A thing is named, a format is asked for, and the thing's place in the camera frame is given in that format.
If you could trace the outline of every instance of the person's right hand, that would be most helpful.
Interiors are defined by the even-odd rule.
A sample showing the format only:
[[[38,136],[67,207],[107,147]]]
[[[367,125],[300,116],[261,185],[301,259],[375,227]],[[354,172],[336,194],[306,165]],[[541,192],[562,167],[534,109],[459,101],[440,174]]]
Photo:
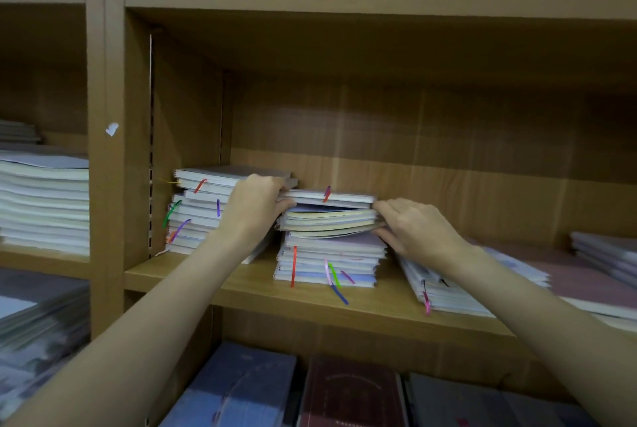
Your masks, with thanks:
[[[459,256],[472,248],[435,206],[409,199],[389,199],[377,201],[373,207],[390,228],[374,230],[375,235],[396,253],[443,275],[458,263]]]

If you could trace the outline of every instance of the forearm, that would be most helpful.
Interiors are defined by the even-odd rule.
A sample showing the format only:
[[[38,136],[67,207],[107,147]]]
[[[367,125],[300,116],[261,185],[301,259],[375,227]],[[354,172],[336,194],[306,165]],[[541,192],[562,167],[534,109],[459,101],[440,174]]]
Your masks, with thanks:
[[[240,238],[211,233],[16,412],[7,426],[143,425],[212,295],[248,254],[241,243]]]
[[[636,343],[471,247],[451,278],[520,338],[603,426],[637,425]]]

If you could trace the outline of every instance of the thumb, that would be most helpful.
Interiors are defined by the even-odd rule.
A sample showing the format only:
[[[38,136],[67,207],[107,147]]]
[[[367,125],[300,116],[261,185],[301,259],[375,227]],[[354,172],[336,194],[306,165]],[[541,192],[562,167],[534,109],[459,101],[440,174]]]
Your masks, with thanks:
[[[407,256],[407,249],[402,245],[395,234],[387,228],[378,228],[372,231],[373,234],[385,241],[394,251],[401,256]]]
[[[294,199],[291,199],[291,198],[281,199],[280,201],[278,201],[275,204],[275,217],[274,217],[274,219],[276,219],[281,214],[283,214],[285,211],[287,211],[288,209],[290,209],[291,207],[294,207],[294,206],[296,206],[296,201]]]

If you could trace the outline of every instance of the person's left hand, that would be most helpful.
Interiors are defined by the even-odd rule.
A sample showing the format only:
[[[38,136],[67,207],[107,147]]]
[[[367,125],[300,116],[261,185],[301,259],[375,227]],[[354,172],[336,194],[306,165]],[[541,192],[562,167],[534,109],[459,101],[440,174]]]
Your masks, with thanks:
[[[252,174],[237,182],[216,229],[224,240],[238,240],[251,252],[266,237],[276,218],[296,205],[292,199],[276,201],[287,190],[281,177]]]

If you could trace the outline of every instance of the dark red book cover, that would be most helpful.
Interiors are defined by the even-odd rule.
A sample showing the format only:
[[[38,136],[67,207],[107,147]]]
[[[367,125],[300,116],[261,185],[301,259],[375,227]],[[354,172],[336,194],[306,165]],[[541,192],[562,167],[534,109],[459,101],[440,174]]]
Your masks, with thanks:
[[[298,427],[403,427],[402,387],[387,367],[315,356]]]

